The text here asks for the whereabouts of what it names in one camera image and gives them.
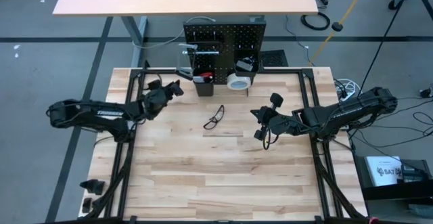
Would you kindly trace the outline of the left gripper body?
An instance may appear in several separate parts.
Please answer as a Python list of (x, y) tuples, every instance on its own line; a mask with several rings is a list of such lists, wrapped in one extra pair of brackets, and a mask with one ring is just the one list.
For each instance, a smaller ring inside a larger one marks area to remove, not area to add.
[(169, 90), (168, 85), (163, 86), (160, 79), (148, 83), (146, 90), (149, 92), (143, 96), (141, 101), (143, 117), (146, 120), (153, 120), (168, 105), (175, 94)]

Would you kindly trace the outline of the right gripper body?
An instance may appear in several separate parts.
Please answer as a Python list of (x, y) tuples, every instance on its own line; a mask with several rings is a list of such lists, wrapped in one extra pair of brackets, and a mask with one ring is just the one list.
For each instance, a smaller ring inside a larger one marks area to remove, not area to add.
[(261, 108), (269, 108), (265, 116), (270, 117), (268, 125), (261, 125), (259, 130), (254, 133), (254, 138), (264, 141), (270, 133), (276, 136), (283, 133), (293, 136), (302, 135), (306, 133), (306, 127), (302, 124), (298, 116), (287, 116), (280, 114), (276, 108), (280, 107), (283, 103), (283, 98), (278, 93), (273, 93), (270, 97), (271, 107), (262, 106)]

